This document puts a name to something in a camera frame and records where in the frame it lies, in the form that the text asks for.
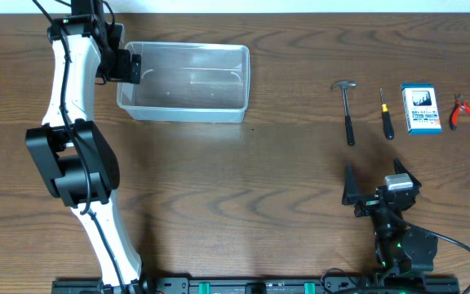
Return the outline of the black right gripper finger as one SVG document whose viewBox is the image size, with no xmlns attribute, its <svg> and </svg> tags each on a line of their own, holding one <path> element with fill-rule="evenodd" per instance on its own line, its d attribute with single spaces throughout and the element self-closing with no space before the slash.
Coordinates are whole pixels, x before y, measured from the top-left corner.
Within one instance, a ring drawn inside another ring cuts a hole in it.
<svg viewBox="0 0 470 294">
<path fill-rule="evenodd" d="M 360 190 L 358 189 L 355 176 L 350 164 L 345 167 L 344 173 L 344 191 L 341 203 L 344 206 L 353 205 L 360 197 Z"/>
<path fill-rule="evenodd" d="M 407 174 L 408 177 L 411 179 L 413 187 L 415 189 L 420 189 L 422 187 L 420 181 L 406 169 L 406 167 L 401 163 L 401 160 L 399 158 L 393 159 L 393 167 L 396 175 Z"/>
</svg>

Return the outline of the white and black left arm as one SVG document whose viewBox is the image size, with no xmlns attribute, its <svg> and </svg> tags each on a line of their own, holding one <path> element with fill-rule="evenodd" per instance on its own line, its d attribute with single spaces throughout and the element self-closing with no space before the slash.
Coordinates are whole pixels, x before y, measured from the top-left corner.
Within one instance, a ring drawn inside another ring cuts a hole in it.
<svg viewBox="0 0 470 294">
<path fill-rule="evenodd" d="M 122 49 L 125 28 L 106 1 L 70 1 L 71 12 L 49 17 L 55 54 L 50 104 L 40 127 L 28 129 L 26 147 L 53 198 L 79 219 L 100 263 L 98 279 L 60 278 L 54 293 L 145 293 L 143 261 L 118 209 L 120 171 L 94 121 L 95 88 L 140 82 L 141 57 Z"/>
</svg>

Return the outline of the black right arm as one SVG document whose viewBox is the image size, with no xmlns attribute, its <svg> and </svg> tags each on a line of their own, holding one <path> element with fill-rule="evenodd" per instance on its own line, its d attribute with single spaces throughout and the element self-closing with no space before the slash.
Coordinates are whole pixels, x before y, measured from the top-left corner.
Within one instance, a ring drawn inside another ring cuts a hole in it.
<svg viewBox="0 0 470 294">
<path fill-rule="evenodd" d="M 422 184 L 393 160 L 395 173 L 373 194 L 362 194 L 350 165 L 345 167 L 342 204 L 354 207 L 354 216 L 371 218 L 377 261 L 396 274 L 432 272 L 437 254 L 436 237 L 404 223 L 402 213 L 416 203 Z"/>
</svg>

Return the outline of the clear plastic container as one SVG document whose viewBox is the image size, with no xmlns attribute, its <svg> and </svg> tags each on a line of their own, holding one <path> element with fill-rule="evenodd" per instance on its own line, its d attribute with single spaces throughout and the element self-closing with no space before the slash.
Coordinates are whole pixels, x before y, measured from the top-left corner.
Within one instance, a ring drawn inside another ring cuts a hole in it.
<svg viewBox="0 0 470 294">
<path fill-rule="evenodd" d="M 140 82 L 117 85 L 117 105 L 134 120 L 242 123 L 251 91 L 244 45 L 129 42 L 141 56 Z"/>
</svg>

